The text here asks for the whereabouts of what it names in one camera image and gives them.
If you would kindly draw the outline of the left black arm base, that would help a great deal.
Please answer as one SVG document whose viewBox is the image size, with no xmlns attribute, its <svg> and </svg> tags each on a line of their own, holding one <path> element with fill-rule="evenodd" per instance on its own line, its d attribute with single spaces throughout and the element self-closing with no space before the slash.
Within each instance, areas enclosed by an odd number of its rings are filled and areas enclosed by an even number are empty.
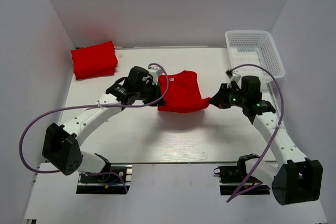
<svg viewBox="0 0 336 224">
<path fill-rule="evenodd" d="M 111 172 L 118 174 L 127 190 L 129 190 L 132 178 L 132 165 L 111 165 Z M 78 195 L 126 195 L 123 183 L 117 175 L 107 174 L 88 176 L 80 173 L 77 183 L 76 194 Z"/>
</svg>

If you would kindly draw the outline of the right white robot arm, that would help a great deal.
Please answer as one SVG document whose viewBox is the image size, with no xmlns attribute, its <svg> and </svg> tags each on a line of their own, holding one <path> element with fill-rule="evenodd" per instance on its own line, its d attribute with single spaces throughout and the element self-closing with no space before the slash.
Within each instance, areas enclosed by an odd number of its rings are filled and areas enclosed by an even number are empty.
<svg viewBox="0 0 336 224">
<path fill-rule="evenodd" d="M 254 178 L 271 189 L 280 205 L 319 199 L 323 167 L 318 160 L 310 160 L 281 127 L 273 105 L 262 99 L 258 77 L 244 76 L 241 84 L 236 81 L 221 84 L 209 103 L 219 109 L 241 108 L 243 115 L 262 135 L 277 162 L 274 167 L 264 162 L 262 155 L 239 157 L 233 175 L 238 176 L 241 182 L 239 191 L 233 192 L 233 196 L 241 194 L 245 183 Z"/>
</svg>

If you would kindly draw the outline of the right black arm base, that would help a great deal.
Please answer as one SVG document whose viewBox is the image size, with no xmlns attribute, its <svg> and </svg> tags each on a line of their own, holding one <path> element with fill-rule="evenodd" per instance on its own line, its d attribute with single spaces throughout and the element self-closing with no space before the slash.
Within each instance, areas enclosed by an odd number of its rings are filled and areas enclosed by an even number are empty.
<svg viewBox="0 0 336 224">
<path fill-rule="evenodd" d="M 221 196 L 230 196 L 238 187 L 243 177 L 240 176 L 237 166 L 218 166 L 213 170 L 215 176 L 219 178 L 219 191 Z M 262 184 L 259 187 L 244 193 L 243 195 L 269 195 L 270 189 Z"/>
</svg>

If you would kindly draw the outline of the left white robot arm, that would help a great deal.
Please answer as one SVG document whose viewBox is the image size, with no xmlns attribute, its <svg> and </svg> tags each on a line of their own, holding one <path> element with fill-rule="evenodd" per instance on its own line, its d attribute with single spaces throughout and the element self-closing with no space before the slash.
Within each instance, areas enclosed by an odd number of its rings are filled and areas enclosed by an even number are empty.
<svg viewBox="0 0 336 224">
<path fill-rule="evenodd" d="M 80 149 L 84 141 L 104 122 L 126 108 L 135 107 L 135 101 L 145 106 L 163 105 L 159 77 L 165 70 L 157 63 L 148 68 L 134 66 L 128 76 L 118 79 L 106 89 L 101 98 L 70 121 L 51 124 L 44 140 L 42 155 L 64 175 L 93 174 L 101 182 L 110 178 L 111 163 L 102 155 Z"/>
</svg>

